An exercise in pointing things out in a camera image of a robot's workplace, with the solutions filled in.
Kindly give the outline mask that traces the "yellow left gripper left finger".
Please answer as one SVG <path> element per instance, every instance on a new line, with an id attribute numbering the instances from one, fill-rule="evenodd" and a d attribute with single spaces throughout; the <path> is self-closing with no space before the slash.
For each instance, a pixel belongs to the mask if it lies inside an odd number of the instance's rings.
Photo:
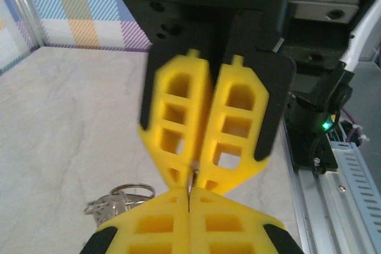
<path id="1" fill-rule="evenodd" d="M 81 253 L 189 253 L 186 188 L 171 189 L 103 223 Z"/>

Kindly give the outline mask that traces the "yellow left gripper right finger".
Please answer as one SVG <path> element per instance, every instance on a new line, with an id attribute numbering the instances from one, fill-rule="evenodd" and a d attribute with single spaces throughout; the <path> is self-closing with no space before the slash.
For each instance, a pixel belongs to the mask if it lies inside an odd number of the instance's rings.
<path id="1" fill-rule="evenodd" d="M 191 253 L 302 253 L 278 219 L 205 189 L 189 201 Z"/>

